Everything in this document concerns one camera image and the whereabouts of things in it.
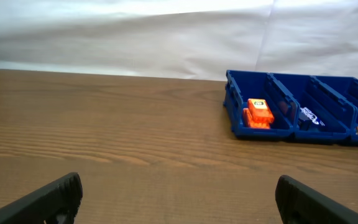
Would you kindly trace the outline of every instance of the crease in backdrop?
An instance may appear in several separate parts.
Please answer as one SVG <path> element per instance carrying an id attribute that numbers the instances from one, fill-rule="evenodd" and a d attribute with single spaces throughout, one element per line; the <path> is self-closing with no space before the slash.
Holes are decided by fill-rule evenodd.
<path id="1" fill-rule="evenodd" d="M 0 0 L 0 68 L 225 80 L 358 78 L 358 1 Z"/>

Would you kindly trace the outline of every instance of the white wall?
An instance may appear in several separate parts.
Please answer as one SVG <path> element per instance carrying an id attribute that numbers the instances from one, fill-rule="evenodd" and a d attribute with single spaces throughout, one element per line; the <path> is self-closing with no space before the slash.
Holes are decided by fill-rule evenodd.
<path id="1" fill-rule="evenodd" d="M 358 1 L 0 0 L 0 68 L 358 78 Z"/>

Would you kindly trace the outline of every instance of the orange box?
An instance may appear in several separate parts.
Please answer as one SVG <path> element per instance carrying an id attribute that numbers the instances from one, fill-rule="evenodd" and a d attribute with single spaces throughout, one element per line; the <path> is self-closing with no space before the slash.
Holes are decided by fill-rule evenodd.
<path id="1" fill-rule="evenodd" d="M 251 113 L 252 120 L 257 123 L 273 123 L 274 116 L 267 106 L 265 100 L 262 99 L 248 99 L 248 109 Z"/>
<path id="2" fill-rule="evenodd" d="M 270 125 L 268 123 L 258 123 L 252 120 L 251 113 L 249 112 L 248 108 L 244 108 L 242 110 L 242 115 L 244 117 L 244 121 L 247 121 L 249 128 L 263 128 L 263 129 L 270 129 Z"/>

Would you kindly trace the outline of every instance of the orange battery pack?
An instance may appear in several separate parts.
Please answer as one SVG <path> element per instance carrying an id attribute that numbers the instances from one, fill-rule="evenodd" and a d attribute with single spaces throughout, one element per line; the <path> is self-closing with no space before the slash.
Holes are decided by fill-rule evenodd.
<path id="1" fill-rule="evenodd" d="M 274 116 L 265 100 L 248 99 L 248 109 L 252 120 L 256 123 L 273 123 Z"/>
<path id="2" fill-rule="evenodd" d="M 247 121 L 249 128 L 263 128 L 263 129 L 270 129 L 270 125 L 268 123 L 258 123 L 252 120 L 251 113 L 247 108 L 242 110 L 242 115 L 244 117 L 244 121 Z"/>

